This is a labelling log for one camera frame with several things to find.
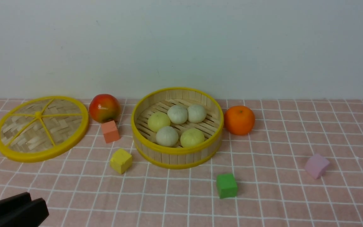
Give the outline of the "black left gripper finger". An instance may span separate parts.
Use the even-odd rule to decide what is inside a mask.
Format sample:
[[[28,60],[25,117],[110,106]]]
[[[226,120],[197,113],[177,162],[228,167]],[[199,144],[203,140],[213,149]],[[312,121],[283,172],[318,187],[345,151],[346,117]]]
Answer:
[[[28,192],[20,193],[5,199],[0,200],[0,215],[24,206],[32,201],[31,195]]]

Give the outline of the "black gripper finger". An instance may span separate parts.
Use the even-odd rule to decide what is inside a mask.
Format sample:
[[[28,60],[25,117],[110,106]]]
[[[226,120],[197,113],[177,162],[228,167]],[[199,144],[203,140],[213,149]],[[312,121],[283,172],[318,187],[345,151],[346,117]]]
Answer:
[[[38,227],[48,216],[46,202],[39,198],[0,215],[0,227]]]

